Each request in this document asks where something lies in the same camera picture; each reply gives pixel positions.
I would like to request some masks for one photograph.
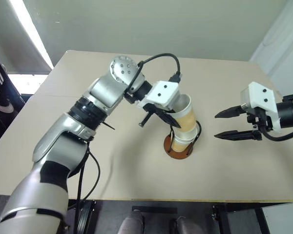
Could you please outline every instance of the stacked cups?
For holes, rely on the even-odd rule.
[[[196,118],[193,112],[192,102],[189,95],[181,94],[173,106],[175,113],[169,113],[181,128],[174,128],[172,149],[175,152],[183,152],[194,141],[198,134]]]

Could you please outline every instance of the robotic arm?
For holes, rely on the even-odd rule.
[[[171,56],[177,72],[169,81],[153,86],[141,73],[143,64],[160,56]],[[68,205],[67,178],[84,165],[89,142],[96,129],[125,97],[148,112],[139,124],[144,126],[152,114],[169,125],[180,127],[167,112],[173,112],[180,93],[180,65],[176,56],[161,54],[138,65],[129,57],[118,56],[106,75],[90,85],[75,105],[64,113],[38,142],[33,168],[17,186],[0,216],[0,234],[55,234],[64,228]]]
[[[252,130],[222,132],[215,137],[227,140],[262,140],[263,134],[273,141],[293,138],[293,132],[280,137],[271,136],[269,131],[281,132],[282,128],[293,127],[293,95],[284,96],[282,102],[276,103],[273,90],[252,82],[241,92],[241,106],[231,107],[219,112],[215,118],[231,118],[247,114],[247,121],[253,125]]]

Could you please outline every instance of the beige table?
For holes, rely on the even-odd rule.
[[[69,110],[93,80],[105,74],[115,54],[69,51],[30,98],[0,140],[0,194],[10,195],[30,171],[32,152],[62,112]],[[139,62],[147,56],[131,56]],[[203,132],[190,157],[170,158],[163,149],[169,126],[153,116],[144,128],[145,112],[123,101],[106,119],[115,131],[100,126],[91,143],[102,177],[92,199],[193,201],[293,201],[293,139],[285,142],[226,141],[213,135],[249,130],[246,116],[214,119],[240,104],[240,91],[251,81],[274,88],[257,65],[248,62],[181,58],[182,93],[193,99]],[[151,83],[175,72],[174,61],[160,58],[143,68]],[[83,195],[97,169],[88,160]],[[68,180],[70,198],[78,177]]]

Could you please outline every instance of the circular base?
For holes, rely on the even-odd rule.
[[[189,157],[190,154],[192,153],[193,151],[193,147],[192,147],[192,143],[189,144],[185,150],[183,150],[182,152],[175,152],[173,151],[172,149],[170,150],[170,152],[168,152],[169,150],[169,147],[170,147],[170,135],[168,135],[165,140],[164,140],[164,149],[165,149],[165,152],[171,156],[172,158],[175,158],[175,159],[184,159],[186,157]]]

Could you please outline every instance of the table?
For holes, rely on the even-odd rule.
[[[10,195],[32,167],[33,149],[53,122],[86,88],[108,70],[116,54],[67,51],[0,140],[0,194]],[[136,62],[148,56],[129,55]],[[293,201],[293,139],[285,142],[227,141],[213,135],[249,130],[246,116],[214,119],[221,110],[240,104],[240,92],[251,81],[275,89],[253,63],[180,58],[181,93],[192,97],[203,131],[190,157],[170,158],[163,149],[169,126],[127,101],[100,126],[90,144],[102,177],[89,199],[143,199],[218,202]],[[168,80],[174,60],[156,59],[143,68],[150,83]],[[92,187],[97,169],[88,160],[82,197]],[[70,198],[77,196],[78,176],[68,180]]]

